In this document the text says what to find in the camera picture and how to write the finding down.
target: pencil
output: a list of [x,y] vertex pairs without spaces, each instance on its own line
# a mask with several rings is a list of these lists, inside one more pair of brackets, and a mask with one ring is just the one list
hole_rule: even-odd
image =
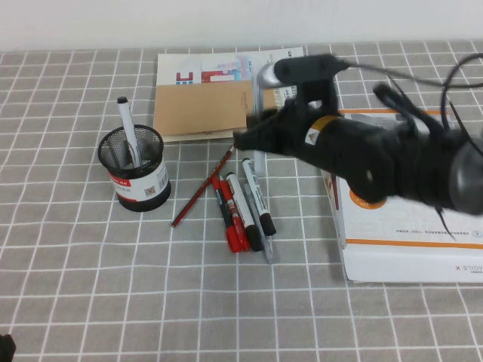
[[178,215],[174,218],[173,222],[171,223],[171,226],[173,226],[174,228],[177,227],[177,225],[180,223],[183,217],[188,213],[189,209],[191,209],[191,207],[196,202],[196,200],[198,200],[198,198],[203,193],[203,191],[211,183],[211,179],[218,174],[218,172],[221,170],[221,167],[223,167],[226,161],[228,161],[234,149],[235,149],[235,146],[231,146],[229,148],[229,150],[226,152],[226,154],[223,156],[223,158],[220,160],[220,162],[217,164],[214,170],[210,173],[210,176],[208,176],[208,178],[202,183],[202,185],[199,186],[199,189],[196,190],[195,194],[189,199],[188,203],[184,205],[180,213],[178,213]]

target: cardboard box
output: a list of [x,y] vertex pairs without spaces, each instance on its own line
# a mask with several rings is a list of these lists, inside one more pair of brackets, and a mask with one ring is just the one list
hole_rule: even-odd
[[[262,65],[301,57],[303,49],[221,54],[159,54],[154,128],[165,142],[231,137],[253,109],[251,77]],[[281,107],[292,87],[264,91],[265,109]]]
[[[366,115],[375,124],[395,121],[389,113]],[[432,207],[396,197],[367,204],[345,180],[322,176],[349,280],[483,282],[483,218],[446,210],[453,240]]]

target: pen holder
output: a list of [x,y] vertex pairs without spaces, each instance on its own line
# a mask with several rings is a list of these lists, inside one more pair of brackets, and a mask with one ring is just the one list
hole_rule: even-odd
[[134,167],[123,127],[100,141],[97,157],[109,172],[119,203],[131,211],[150,211],[163,205],[171,193],[164,143],[151,127],[135,124],[134,132],[141,166]]

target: label sticker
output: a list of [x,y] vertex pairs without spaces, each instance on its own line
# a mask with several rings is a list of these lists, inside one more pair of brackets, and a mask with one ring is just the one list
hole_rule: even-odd
[[139,179],[120,179],[109,174],[115,192],[128,201],[146,201],[161,194],[168,186],[169,177],[165,160],[158,168]]
[[324,117],[320,117],[317,121],[315,121],[312,126],[310,126],[307,134],[305,135],[305,143],[311,146],[315,146],[318,135],[320,134],[322,128],[324,128],[327,124],[329,124],[336,118],[337,116],[335,115],[325,115]]

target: grid tablecloth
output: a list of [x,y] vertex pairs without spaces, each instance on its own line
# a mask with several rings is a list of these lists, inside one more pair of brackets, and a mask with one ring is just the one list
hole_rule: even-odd
[[[483,41],[304,49],[440,79]],[[234,50],[0,54],[0,334],[17,342],[15,361],[481,361],[481,286],[345,281],[320,172],[303,162],[266,160],[273,266],[229,252],[211,189],[170,227],[229,140],[166,145],[173,191],[159,209],[132,213],[115,200],[96,153],[121,125],[115,99],[133,100],[135,123],[152,124],[156,54]],[[483,65],[459,76],[483,78]],[[380,108],[371,89],[381,80],[340,73],[341,106]],[[439,90],[400,83],[417,105],[437,107]],[[478,130],[483,92],[451,99]],[[223,173],[242,176],[246,155]]]

